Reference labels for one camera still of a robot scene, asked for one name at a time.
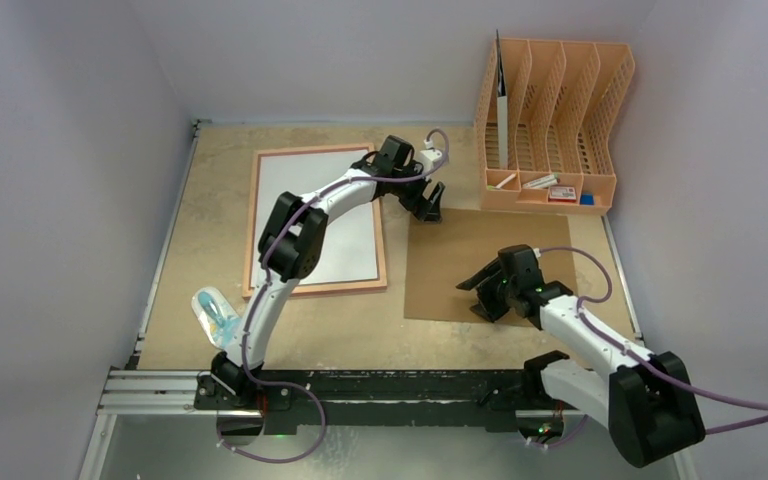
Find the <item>brown frame backing board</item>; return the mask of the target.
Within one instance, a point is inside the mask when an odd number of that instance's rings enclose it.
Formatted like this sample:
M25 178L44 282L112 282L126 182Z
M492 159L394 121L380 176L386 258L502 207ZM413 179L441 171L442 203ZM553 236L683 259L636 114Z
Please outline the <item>brown frame backing board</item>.
M456 288L509 246L569 246L568 219L558 215L444 209L439 224L412 219L408 231L404 316L479 323L476 293Z

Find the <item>blue landscape photo print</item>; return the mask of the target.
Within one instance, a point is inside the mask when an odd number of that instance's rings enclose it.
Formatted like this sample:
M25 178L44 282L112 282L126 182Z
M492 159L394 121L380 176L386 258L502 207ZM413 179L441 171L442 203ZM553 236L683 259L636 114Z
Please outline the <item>blue landscape photo print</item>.
M346 173L350 165L369 150L367 145L356 145L342 150L328 147L302 153L258 154L249 288L254 288L264 279L257 263L257 246L278 196L285 191L301 196L325 186ZM301 286L378 278L376 228L381 222L374 213L375 206L374 203L367 203L354 208L329 224L320 261L313 272L301 281Z

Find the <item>pink wooden picture frame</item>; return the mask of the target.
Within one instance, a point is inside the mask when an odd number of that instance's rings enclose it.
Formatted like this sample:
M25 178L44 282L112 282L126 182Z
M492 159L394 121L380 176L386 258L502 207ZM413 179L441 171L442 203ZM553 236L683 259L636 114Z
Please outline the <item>pink wooden picture frame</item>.
M302 153L305 151L311 152L311 151L321 150L323 148L328 148L328 147L335 147L339 150L342 150L349 146L356 146L356 145L367 145L370 147L369 151L374 149L374 146L371 143L364 142L364 143L343 144L343 145L308 146L308 147L280 148L280 149L271 149L271 150L258 150L252 155L251 178L249 181L250 198L249 198L249 206L248 206L248 226L246 228L246 247L245 247L245 253L244 253L243 285L242 285L243 296L245 298L252 296L254 293L254 288L248 287L248 274L249 274L249 268L252 266L251 245L252 245L252 237L253 237L253 230L254 230L254 223L255 223L258 154L261 152L263 153L278 153L278 152ZM299 286L293 291L293 294L295 296L300 297L300 296L311 296L311 295L370 292L370 291L384 290L387 287L387 267L386 267L384 233L383 233L383 221L382 221L382 213L381 213L381 202L379 200L375 200L371 203L374 203L376 205L374 208L374 213L376 214L376 217L381 222L381 225L376 228L378 278L376 280L337 282L337 283L325 284L325 285L319 285L319 286L301 286L299 284Z

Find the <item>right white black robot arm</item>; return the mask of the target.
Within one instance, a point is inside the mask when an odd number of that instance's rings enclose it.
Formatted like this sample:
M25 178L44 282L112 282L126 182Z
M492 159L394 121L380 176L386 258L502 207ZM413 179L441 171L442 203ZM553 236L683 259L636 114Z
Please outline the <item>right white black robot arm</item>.
M457 289L473 291L471 311L495 322L509 312L527 319L572 350L524 376L521 392L536 407L567 403L605 427L618 453L642 468L695 445L706 427L689 375L675 354L655 354L599 320L588 298L560 281L547 282L542 252L526 244L502 248Z

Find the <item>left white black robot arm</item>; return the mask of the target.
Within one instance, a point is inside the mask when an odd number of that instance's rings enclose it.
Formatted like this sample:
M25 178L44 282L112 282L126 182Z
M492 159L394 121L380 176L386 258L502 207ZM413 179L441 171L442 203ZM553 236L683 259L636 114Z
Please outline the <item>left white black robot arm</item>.
M210 377L232 408L257 399L258 378L268 342L290 294L318 265L330 223L355 208L395 196L421 222L439 223L443 183L427 187L450 159L450 147L437 148L430 136L421 150L394 135L366 153L340 177L303 195L280 194L257 245L257 264L265 275L242 317L226 320L222 350L212 360Z

